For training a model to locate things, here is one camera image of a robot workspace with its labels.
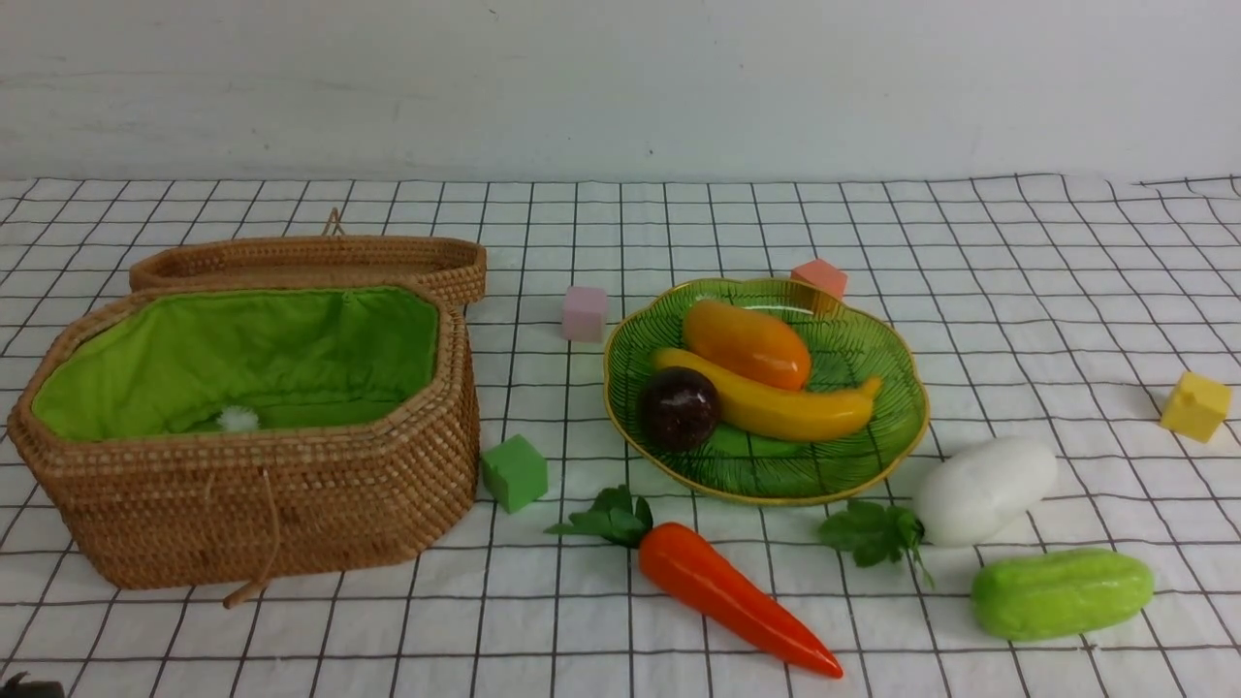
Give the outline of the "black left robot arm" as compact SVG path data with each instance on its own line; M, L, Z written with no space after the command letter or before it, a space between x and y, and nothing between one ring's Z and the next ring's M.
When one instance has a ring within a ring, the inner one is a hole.
M63 686L57 681L30 679L29 673L19 672L2 681L1 698L65 698Z

